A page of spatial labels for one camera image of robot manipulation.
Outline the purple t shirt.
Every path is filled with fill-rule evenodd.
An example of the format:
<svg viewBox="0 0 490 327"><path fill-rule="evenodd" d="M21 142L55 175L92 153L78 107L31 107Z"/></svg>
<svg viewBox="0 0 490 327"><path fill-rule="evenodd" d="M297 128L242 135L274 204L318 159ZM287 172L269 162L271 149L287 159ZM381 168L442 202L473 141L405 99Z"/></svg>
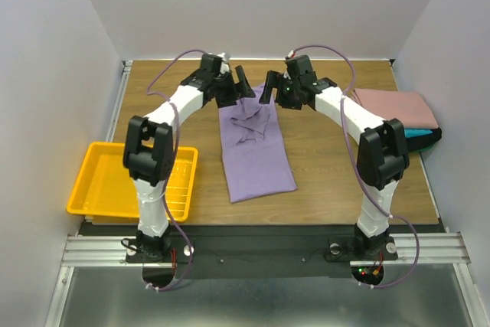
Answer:
<svg viewBox="0 0 490 327"><path fill-rule="evenodd" d="M286 155L276 106L254 98L218 110L224 173L232 203L297 189Z"/></svg>

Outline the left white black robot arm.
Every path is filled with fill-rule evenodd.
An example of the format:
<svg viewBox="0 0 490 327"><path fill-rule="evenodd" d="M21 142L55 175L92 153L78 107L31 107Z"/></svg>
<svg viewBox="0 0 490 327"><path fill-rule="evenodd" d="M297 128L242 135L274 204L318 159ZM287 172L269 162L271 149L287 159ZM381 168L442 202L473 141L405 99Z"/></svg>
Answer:
<svg viewBox="0 0 490 327"><path fill-rule="evenodd" d="M254 96L242 66L231 68L224 54L203 53L198 69L159 108L129 120L122 163L136 189L139 224L135 240L125 240L123 245L132 255L160 262L172 251L168 232L176 221L165 193L181 124L212 100L223 108Z"/></svg>

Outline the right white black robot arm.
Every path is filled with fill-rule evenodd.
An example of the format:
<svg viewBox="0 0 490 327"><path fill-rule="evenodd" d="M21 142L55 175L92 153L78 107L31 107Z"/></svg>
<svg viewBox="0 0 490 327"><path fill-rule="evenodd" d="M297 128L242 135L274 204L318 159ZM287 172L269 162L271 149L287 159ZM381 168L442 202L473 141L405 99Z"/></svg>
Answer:
<svg viewBox="0 0 490 327"><path fill-rule="evenodd" d="M363 108L328 78L319 79L308 56L285 60L286 71L268 71L260 103L282 108L304 105L337 123L345 142L356 142L351 164L363 192L361 213L352 238L333 240L336 258L369 258L389 243L390 208L399 181L410 164L404 127L400 120L385 120Z"/></svg>

